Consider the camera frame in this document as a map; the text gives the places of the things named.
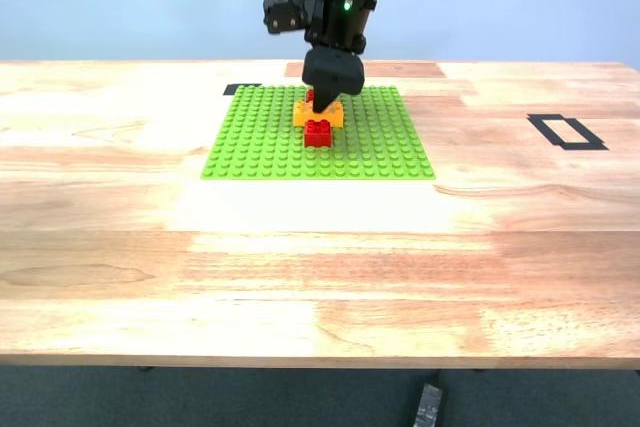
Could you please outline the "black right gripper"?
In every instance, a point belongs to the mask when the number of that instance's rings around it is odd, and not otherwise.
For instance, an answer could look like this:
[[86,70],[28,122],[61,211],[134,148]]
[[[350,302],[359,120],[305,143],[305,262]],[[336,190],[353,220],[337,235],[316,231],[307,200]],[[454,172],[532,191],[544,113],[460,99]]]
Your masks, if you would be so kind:
[[376,0],[304,0],[305,40],[316,47],[305,56],[302,81],[314,91],[314,113],[341,94],[361,93],[364,66],[357,55],[366,48],[364,30],[375,7]]

